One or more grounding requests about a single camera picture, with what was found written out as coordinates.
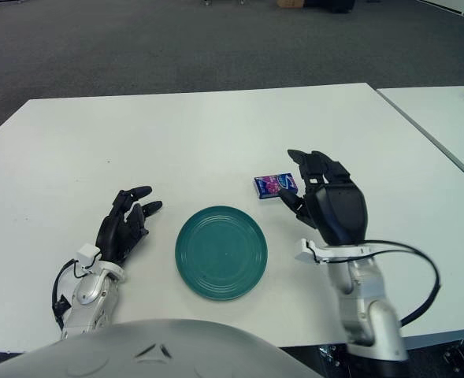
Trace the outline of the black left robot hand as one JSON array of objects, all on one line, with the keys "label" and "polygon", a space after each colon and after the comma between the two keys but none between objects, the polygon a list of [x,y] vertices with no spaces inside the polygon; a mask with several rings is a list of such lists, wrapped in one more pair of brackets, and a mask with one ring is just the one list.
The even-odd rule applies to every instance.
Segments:
[{"label": "black left robot hand", "polygon": [[113,200],[112,209],[103,219],[95,245],[102,261],[123,266],[126,259],[149,232],[145,227],[148,217],[162,208],[162,201],[141,205],[139,200],[152,192],[151,186],[120,190]]}]

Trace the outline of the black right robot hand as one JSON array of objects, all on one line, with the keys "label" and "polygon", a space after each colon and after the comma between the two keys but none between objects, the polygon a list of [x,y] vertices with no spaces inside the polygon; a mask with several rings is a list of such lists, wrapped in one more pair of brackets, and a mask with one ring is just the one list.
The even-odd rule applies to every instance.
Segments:
[{"label": "black right robot hand", "polygon": [[365,241],[366,200],[338,161],[319,151],[289,150],[305,184],[302,197],[279,190],[282,202],[304,224],[317,229],[330,246],[358,245]]}]

